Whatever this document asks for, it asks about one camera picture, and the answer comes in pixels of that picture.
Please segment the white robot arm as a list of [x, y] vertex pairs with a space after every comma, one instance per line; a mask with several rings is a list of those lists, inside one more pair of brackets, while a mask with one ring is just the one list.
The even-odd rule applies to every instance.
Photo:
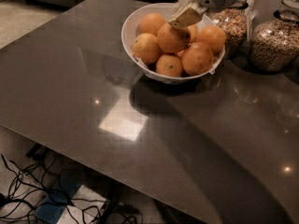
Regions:
[[206, 12], [220, 12], [237, 0], [178, 0], [168, 23], [174, 28], [185, 28], [199, 22]]

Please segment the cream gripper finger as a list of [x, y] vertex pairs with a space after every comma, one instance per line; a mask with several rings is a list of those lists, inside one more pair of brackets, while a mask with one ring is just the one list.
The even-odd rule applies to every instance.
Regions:
[[185, 28], [198, 23], [206, 12], [205, 7], [190, 3], [186, 7], [175, 7], [168, 23], [174, 28]]
[[194, 12], [193, 0], [178, 0], [174, 5], [174, 17], [189, 16]]

